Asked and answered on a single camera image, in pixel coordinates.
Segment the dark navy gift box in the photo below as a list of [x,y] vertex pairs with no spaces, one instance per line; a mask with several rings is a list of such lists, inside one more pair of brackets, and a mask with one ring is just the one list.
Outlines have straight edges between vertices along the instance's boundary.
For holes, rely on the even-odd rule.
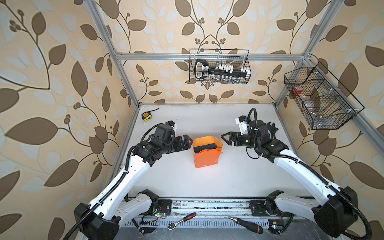
[[218,148],[217,145],[215,143],[212,143],[212,144],[206,144],[206,145],[194,147],[194,151],[195,153],[199,153],[204,150],[214,150],[217,148]]

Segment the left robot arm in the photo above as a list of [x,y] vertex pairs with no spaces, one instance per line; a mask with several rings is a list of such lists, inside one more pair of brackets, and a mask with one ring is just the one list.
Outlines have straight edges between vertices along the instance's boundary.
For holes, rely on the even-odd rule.
[[167,140],[152,137],[131,147],[124,169],[89,204],[80,203],[76,207],[76,223],[64,239],[68,240],[76,230],[90,240],[114,239],[122,225],[150,210],[153,204],[153,198],[146,194],[123,203],[138,179],[164,154],[189,150],[192,143],[188,135],[175,137],[172,133]]

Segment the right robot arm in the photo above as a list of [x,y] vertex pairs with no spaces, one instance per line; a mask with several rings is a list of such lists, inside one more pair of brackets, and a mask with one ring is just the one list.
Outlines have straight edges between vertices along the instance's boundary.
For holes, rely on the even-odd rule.
[[333,238],[345,235],[353,240],[357,237],[348,233],[347,229],[361,219],[366,232],[361,238],[372,238],[372,227],[358,208],[358,197],[354,190],[340,187],[302,161],[276,138],[278,128],[274,124],[265,124],[246,116],[237,118],[236,124],[240,129],[238,132],[228,132],[221,136],[228,145],[253,149],[260,157],[268,159],[294,177],[313,197],[313,200],[309,200],[274,191],[266,198],[271,215],[276,211],[291,213],[316,223]]

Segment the yellow tape measure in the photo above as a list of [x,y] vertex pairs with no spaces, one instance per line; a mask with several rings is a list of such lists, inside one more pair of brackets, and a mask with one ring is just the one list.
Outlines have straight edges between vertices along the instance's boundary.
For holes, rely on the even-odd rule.
[[154,110],[151,110],[151,111],[146,111],[146,112],[143,112],[142,114],[141,114],[141,117],[142,117],[142,120],[144,121],[144,122],[147,122],[147,121],[149,121],[150,119],[152,119],[152,112],[154,112],[154,111],[157,111],[157,110],[159,110],[160,108],[157,108],[157,109],[154,109]]

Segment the red capped plastic bottle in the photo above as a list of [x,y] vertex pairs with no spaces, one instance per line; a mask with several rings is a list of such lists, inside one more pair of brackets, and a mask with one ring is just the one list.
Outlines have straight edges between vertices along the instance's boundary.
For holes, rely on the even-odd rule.
[[293,95],[298,96],[302,101],[307,101],[310,97],[304,94],[304,88],[301,85],[296,85],[293,88]]

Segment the black orange screwdriver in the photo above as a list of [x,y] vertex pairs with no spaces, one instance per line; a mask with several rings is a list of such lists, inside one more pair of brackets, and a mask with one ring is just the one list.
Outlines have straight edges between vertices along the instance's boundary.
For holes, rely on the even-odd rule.
[[248,229],[253,233],[262,234],[264,232],[263,228],[256,223],[244,221],[236,217],[229,217],[229,219],[234,221],[236,224],[245,227],[246,229]]

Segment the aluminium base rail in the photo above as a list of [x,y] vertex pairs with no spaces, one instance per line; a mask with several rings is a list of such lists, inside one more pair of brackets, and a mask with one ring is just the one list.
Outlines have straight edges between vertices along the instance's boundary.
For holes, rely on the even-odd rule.
[[94,199],[85,207],[89,210],[96,207],[93,210],[96,215],[107,221],[115,221],[119,225],[125,225],[132,219],[144,215],[154,215],[159,218],[163,216],[176,218],[190,213],[196,213],[202,218],[243,215],[274,217],[277,215],[267,213],[265,199],[160,199],[142,193],[128,202],[113,197],[103,201]]

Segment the red handled ratchet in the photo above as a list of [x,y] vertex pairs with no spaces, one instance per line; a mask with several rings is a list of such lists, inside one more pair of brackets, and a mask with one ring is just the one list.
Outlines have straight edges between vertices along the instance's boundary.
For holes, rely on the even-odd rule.
[[182,218],[181,220],[177,221],[177,222],[172,222],[168,225],[168,230],[169,231],[172,231],[176,228],[177,225],[181,224],[181,223],[184,223],[184,222],[187,222],[189,220],[191,220],[192,218],[194,218],[195,216],[197,215],[197,213],[191,213],[187,216],[185,216],[184,218]]

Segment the socket set rail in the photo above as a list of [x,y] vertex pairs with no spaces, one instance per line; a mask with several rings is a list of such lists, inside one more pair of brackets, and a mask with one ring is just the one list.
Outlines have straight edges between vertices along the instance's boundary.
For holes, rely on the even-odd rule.
[[251,76],[251,70],[247,67],[241,67],[237,70],[232,65],[217,64],[211,67],[206,60],[197,60],[193,67],[193,73],[196,79],[209,78],[210,80],[215,79],[248,79]]

